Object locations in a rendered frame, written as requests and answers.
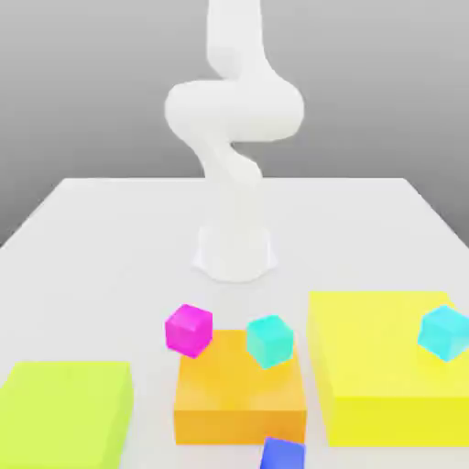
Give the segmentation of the large yellow box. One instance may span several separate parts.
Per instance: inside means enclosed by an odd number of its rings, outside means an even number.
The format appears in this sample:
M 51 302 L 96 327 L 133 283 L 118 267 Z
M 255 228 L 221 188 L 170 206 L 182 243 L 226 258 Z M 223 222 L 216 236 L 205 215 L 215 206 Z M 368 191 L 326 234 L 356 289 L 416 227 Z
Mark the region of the large yellow box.
M 418 344 L 442 291 L 313 291 L 307 342 L 332 447 L 469 447 L 469 350 Z

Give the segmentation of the large lime box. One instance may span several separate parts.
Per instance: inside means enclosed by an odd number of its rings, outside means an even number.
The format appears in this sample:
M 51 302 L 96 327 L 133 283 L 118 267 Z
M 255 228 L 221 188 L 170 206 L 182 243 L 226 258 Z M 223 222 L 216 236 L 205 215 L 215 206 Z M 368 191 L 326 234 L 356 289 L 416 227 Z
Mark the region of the large lime box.
M 127 362 L 18 362 L 0 386 L 0 469 L 119 469 L 133 406 Z

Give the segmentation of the small blue cube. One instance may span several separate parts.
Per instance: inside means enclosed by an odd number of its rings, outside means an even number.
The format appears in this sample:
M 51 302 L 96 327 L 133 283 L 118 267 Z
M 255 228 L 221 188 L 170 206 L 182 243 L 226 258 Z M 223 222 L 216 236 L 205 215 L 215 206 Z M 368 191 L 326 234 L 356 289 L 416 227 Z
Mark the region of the small blue cube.
M 304 443 L 267 437 L 259 469 L 304 469 L 305 453 Z

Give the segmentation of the small magenta cube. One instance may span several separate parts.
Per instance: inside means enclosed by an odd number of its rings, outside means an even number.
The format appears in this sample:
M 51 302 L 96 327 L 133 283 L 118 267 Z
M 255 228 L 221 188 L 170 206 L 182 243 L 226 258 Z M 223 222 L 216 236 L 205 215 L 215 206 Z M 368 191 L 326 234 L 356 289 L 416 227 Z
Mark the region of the small magenta cube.
M 213 338 L 213 314 L 182 304 L 165 320 L 165 335 L 168 349 L 197 358 Z

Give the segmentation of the small turquoise cube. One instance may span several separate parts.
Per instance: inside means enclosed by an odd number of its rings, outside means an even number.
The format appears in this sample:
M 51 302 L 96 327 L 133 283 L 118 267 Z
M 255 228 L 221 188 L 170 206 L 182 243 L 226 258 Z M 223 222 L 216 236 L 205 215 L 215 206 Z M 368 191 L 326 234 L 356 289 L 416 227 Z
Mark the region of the small turquoise cube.
M 278 316 L 268 315 L 251 321 L 246 327 L 246 349 L 262 369 L 290 360 L 294 334 Z

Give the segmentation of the small cyan cube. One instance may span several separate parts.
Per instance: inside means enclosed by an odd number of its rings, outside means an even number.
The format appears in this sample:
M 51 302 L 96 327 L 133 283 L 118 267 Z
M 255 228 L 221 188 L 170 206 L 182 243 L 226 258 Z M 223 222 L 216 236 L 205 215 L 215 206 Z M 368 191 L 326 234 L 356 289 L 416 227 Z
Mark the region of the small cyan cube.
M 418 345 L 450 362 L 469 347 L 469 317 L 448 305 L 426 313 L 420 323 Z

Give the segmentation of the large orange box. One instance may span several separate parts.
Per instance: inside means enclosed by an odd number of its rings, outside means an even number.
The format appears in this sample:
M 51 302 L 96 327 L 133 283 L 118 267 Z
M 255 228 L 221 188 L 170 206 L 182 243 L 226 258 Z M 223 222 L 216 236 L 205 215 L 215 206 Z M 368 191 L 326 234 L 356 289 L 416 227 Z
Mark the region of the large orange box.
M 263 369 L 246 350 L 244 330 L 215 330 L 196 358 L 183 356 L 173 407 L 178 445 L 304 443 L 307 405 L 298 351 Z

